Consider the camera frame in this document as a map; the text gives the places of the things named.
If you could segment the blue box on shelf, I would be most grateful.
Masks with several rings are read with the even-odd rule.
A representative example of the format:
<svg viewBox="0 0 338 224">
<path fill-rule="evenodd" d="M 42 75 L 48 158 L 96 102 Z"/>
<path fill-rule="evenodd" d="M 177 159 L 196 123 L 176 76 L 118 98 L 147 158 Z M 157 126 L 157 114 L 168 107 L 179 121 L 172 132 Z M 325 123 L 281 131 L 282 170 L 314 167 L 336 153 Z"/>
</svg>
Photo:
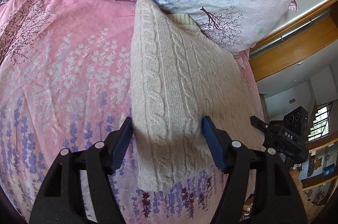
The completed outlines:
<svg viewBox="0 0 338 224">
<path fill-rule="evenodd" d="M 335 167 L 336 167 L 336 165 L 334 163 L 324 167 L 323 168 L 323 176 L 328 176 L 328 175 L 333 174 L 333 172 L 335 171 Z"/>
</svg>

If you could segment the wooden headboard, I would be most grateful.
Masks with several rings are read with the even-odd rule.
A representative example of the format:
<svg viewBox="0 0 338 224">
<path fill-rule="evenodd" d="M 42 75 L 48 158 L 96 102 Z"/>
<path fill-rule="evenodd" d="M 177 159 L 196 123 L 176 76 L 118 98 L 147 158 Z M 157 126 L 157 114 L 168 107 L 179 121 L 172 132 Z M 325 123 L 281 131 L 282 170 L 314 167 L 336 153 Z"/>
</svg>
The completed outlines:
<svg viewBox="0 0 338 224">
<path fill-rule="evenodd" d="M 337 0 L 296 0 L 298 11 L 250 51 L 250 65 L 262 81 L 324 49 L 337 39 Z"/>
</svg>

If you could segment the pink lavender print bedsheet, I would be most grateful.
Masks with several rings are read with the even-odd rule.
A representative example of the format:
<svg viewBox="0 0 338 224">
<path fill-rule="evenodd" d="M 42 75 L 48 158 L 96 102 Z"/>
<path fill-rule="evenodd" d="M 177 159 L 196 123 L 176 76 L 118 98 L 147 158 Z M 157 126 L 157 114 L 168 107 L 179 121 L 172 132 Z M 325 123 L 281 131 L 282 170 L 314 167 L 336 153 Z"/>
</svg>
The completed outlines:
<svg viewBox="0 0 338 224">
<path fill-rule="evenodd" d="M 1 187 L 24 220 L 61 149 L 90 148 L 131 116 L 134 17 L 125 0 L 1 5 Z M 210 223 L 226 183 L 213 166 L 165 192 L 137 176 L 133 139 L 109 176 L 127 223 Z"/>
</svg>

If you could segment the beige cable-knit sweater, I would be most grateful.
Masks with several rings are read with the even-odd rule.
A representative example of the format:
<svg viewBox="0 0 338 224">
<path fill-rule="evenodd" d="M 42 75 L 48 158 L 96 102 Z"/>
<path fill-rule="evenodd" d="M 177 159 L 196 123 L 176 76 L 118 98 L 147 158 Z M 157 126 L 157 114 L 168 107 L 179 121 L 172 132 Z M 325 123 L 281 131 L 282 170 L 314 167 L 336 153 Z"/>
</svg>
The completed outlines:
<svg viewBox="0 0 338 224">
<path fill-rule="evenodd" d="M 205 116 L 248 148 L 259 150 L 264 141 L 250 124 L 255 104 L 232 54 L 189 15 L 166 15 L 153 0 L 136 3 L 131 109 L 138 184 L 146 191 L 170 188 L 213 164 Z"/>
</svg>

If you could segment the window with metal grille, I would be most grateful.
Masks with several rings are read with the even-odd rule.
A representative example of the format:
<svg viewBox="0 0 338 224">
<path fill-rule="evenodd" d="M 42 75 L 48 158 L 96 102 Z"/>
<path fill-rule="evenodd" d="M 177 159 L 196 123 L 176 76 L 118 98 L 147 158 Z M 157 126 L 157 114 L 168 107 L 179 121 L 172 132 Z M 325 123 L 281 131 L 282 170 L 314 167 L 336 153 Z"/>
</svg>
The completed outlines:
<svg viewBox="0 0 338 224">
<path fill-rule="evenodd" d="M 315 113 L 315 119 L 312 122 L 308 134 L 308 142 L 317 141 L 329 134 L 329 117 L 331 114 L 333 103 L 321 105 Z"/>
</svg>

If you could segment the wooden shelf unit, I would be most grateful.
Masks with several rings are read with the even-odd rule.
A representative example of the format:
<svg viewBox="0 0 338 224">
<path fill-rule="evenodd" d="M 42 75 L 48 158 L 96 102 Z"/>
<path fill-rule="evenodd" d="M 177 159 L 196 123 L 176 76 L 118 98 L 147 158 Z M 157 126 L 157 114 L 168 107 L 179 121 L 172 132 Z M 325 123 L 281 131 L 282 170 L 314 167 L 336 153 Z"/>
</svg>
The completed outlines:
<svg viewBox="0 0 338 224">
<path fill-rule="evenodd" d="M 325 205 L 337 188 L 337 132 L 307 143 L 309 156 L 302 164 L 294 166 L 299 170 L 299 180 L 308 201 L 315 206 Z M 323 168 L 335 164 L 333 174 L 323 176 Z"/>
</svg>

